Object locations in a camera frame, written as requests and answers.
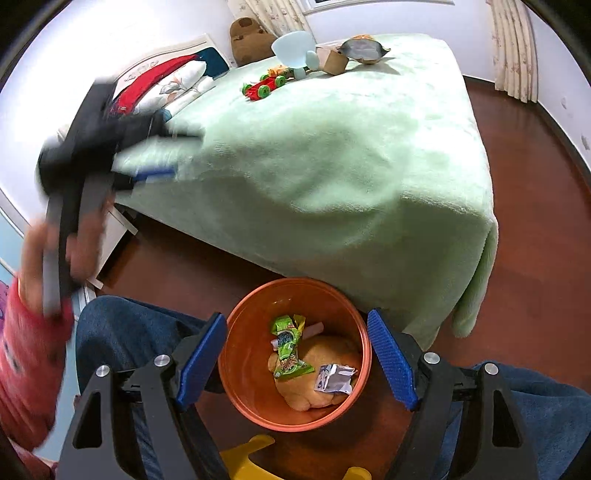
person's hand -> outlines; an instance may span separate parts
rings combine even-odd
[[[102,211],[81,218],[78,234],[68,237],[66,259],[76,281],[84,282],[96,273],[106,214],[112,205],[113,199],[109,199]],[[43,313],[43,251],[57,249],[58,238],[56,226],[39,222],[27,231],[22,245],[18,292],[21,301],[36,314]]]

wall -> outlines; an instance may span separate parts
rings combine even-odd
[[[319,43],[362,33],[426,33],[448,43],[464,75],[494,80],[489,11],[485,0],[394,1],[334,8],[307,20]]]
[[[42,214],[34,181],[39,151],[72,121],[94,79],[204,33],[232,58],[233,20],[222,0],[74,0],[33,41],[0,92],[0,189],[27,220]]]
[[[22,237],[2,213],[0,212],[0,258],[16,271],[21,264]]]
[[[0,281],[4,282],[8,286],[10,286],[10,284],[12,283],[12,275],[2,265],[0,265]]]
[[[591,86],[558,35],[530,11],[538,53],[539,102],[558,122],[591,168]]]

white bed frame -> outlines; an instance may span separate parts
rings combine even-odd
[[[194,40],[185,43],[159,48],[158,50],[154,50],[133,61],[126,68],[116,74],[115,78],[117,79],[117,87],[115,89],[115,96],[119,95],[125,87],[131,84],[143,72],[146,72],[156,65],[176,57],[197,53],[198,51],[205,50],[209,47],[215,48],[228,65],[228,68],[232,68],[232,62],[218,47],[216,47],[209,35],[203,34]]]

foil packet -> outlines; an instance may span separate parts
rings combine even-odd
[[[323,393],[346,393],[351,395],[351,380],[357,370],[347,365],[322,365],[318,370],[318,378],[314,390]]]
[[[277,335],[277,354],[279,361],[273,377],[277,380],[287,380],[300,375],[314,372],[314,367],[300,360],[297,356],[297,345],[300,342],[306,317],[289,315],[276,318],[271,325],[271,333]]]

red-brown floor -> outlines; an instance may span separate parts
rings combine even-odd
[[[591,194],[566,151],[533,108],[468,85],[488,152],[500,224],[499,251],[474,332],[444,326],[433,350],[453,364],[484,359],[537,369],[591,391]],[[201,318],[229,314],[278,275],[146,218],[140,234],[104,275],[105,293]],[[204,394],[199,411],[220,449],[261,429],[223,395]],[[287,480],[337,480],[350,466],[381,479],[408,427],[377,360],[358,402],[341,419],[305,433],[271,433],[255,460]]]

